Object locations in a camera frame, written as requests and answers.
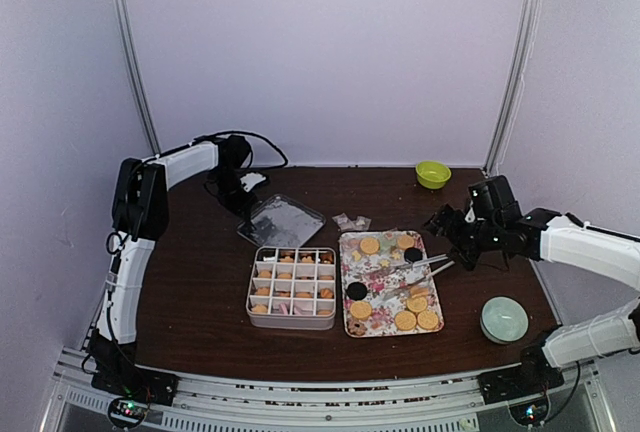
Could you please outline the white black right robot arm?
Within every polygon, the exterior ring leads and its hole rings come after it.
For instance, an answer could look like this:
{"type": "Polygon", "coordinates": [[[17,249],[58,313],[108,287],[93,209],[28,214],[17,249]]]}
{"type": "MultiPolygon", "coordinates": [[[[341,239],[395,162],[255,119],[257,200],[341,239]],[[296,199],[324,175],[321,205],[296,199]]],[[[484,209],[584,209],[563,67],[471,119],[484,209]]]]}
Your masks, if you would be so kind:
{"type": "Polygon", "coordinates": [[[519,392],[541,390],[575,362],[638,352],[638,237],[549,209],[479,203],[466,212],[444,205],[425,228],[447,239],[451,257],[468,270],[486,252],[536,265],[564,321],[521,352],[512,375],[519,392]]]}

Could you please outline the silver serving tongs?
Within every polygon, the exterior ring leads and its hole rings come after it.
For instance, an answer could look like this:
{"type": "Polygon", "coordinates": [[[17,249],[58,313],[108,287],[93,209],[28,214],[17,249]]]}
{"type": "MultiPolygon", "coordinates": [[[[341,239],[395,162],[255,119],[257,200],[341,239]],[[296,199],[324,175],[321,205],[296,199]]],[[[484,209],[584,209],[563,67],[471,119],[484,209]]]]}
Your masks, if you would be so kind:
{"type": "Polygon", "coordinates": [[[405,294],[412,287],[420,285],[440,272],[453,266],[455,262],[446,254],[426,257],[403,265],[378,268],[362,275],[363,279],[392,278],[398,283],[394,288],[386,288],[383,301],[405,294]]]}

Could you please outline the silver tin lid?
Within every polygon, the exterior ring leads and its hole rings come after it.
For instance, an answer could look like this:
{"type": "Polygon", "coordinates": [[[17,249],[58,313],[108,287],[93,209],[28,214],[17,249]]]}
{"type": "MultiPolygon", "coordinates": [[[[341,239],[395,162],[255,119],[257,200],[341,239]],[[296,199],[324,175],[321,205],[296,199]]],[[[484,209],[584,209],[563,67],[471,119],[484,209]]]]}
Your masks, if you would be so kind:
{"type": "Polygon", "coordinates": [[[255,208],[248,222],[237,227],[239,236],[256,247],[304,246],[325,225],[319,212],[284,195],[274,195],[255,208]]]}

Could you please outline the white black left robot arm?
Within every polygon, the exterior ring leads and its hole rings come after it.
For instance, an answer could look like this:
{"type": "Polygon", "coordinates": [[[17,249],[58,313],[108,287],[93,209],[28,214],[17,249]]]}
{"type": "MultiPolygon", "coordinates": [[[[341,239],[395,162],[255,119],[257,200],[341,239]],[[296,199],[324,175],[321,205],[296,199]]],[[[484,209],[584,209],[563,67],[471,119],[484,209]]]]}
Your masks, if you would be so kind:
{"type": "Polygon", "coordinates": [[[170,190],[199,174],[206,191],[244,222],[258,202],[256,189],[269,178],[254,168],[249,131],[203,135],[145,159],[121,163],[106,239],[111,257],[98,321],[88,346],[96,364],[92,385],[113,394],[151,399],[152,382],[135,363],[136,313],[152,252],[169,225],[170,190]]]}

